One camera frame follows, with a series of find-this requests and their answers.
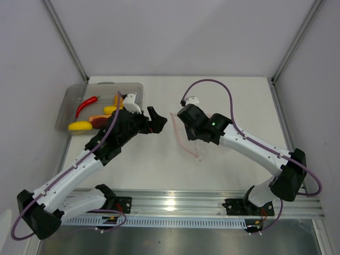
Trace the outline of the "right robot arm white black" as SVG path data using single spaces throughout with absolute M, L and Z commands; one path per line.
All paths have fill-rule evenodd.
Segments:
M 214 113 L 208 117 L 194 104 L 184 106 L 178 113 L 189 140 L 201 140 L 232 149 L 266 169 L 272 177 L 248 189 L 243 210 L 255 214 L 266 203 L 276 199 L 293 202 L 298 195 L 306 173 L 305 153 L 299 149 L 290 152 L 242 134 L 228 117 Z

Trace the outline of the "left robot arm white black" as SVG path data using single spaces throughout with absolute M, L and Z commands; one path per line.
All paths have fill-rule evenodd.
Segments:
M 19 218 L 30 227 L 33 235 L 44 240 L 63 222 L 89 211 L 123 213 L 116 194 L 104 184 L 82 195 L 68 196 L 82 181 L 120 154 L 122 147 L 137 134 L 161 133 L 167 118 L 158 115 L 151 106 L 147 110 L 149 116 L 129 112 L 126 108 L 115 110 L 106 126 L 85 145 L 71 166 L 33 192 L 23 190 L 18 194 Z

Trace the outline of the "clear pink zip top bag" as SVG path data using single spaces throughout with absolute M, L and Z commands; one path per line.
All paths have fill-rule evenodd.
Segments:
M 201 140 L 189 140 L 185 126 L 177 115 L 175 113 L 170 113 L 170 116 L 177 143 L 186 154 L 201 162 L 206 157 L 212 157 L 214 154 L 219 155 L 224 151 L 223 148 L 217 147 L 212 143 L 206 143 Z

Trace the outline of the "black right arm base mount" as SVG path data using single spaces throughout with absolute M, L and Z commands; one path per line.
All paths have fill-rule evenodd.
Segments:
M 222 206 L 226 209 L 228 216 L 274 216 L 274 206 L 272 202 L 266 203 L 262 207 L 257 207 L 245 199 L 229 198 L 225 199 Z

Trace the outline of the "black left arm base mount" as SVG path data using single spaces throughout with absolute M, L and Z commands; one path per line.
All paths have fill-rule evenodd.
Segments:
M 132 197 L 114 197 L 104 202 L 99 210 L 118 210 L 124 214 L 129 214 L 132 207 Z

